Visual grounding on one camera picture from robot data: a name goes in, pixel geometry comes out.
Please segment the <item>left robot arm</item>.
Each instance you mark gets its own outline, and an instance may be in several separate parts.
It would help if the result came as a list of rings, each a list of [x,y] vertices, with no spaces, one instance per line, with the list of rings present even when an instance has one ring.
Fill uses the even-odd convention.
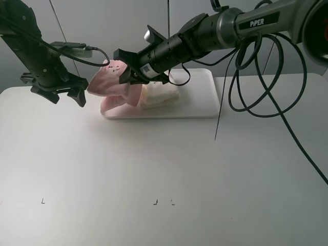
[[[80,107],[86,104],[88,81],[68,72],[60,54],[42,43],[35,14],[22,1],[1,1],[1,39],[28,69],[20,78],[32,93],[54,104],[66,93]]]

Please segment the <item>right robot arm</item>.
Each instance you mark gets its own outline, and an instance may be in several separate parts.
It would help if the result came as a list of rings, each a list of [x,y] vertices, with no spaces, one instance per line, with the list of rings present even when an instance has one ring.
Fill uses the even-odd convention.
[[[212,1],[214,15],[202,13],[176,34],[163,37],[153,28],[145,34],[148,46],[140,52],[118,49],[114,59],[127,65],[121,84],[167,83],[166,71],[202,58],[215,50],[236,48],[252,37],[286,31],[294,44],[302,43],[308,56],[327,65],[327,1],[277,1],[250,12]]]

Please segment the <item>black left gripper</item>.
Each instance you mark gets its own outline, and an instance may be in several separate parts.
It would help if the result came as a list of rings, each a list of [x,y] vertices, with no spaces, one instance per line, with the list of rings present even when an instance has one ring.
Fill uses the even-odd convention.
[[[25,84],[30,84],[31,92],[37,94],[53,104],[59,101],[58,93],[68,92],[80,107],[86,104],[85,89],[88,82],[85,78],[76,76],[70,72],[59,73],[57,70],[40,69],[23,73],[20,77]]]

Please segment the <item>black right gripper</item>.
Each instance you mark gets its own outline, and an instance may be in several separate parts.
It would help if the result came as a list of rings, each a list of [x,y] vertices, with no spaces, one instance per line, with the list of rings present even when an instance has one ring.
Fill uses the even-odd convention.
[[[117,49],[113,53],[113,58],[114,60],[122,61],[127,65],[127,68],[119,77],[120,84],[130,83],[132,85],[147,85],[151,81],[159,81],[163,84],[169,82],[169,77],[164,73],[158,74],[152,78],[146,77],[141,71],[141,66],[139,65],[137,60],[137,53]]]

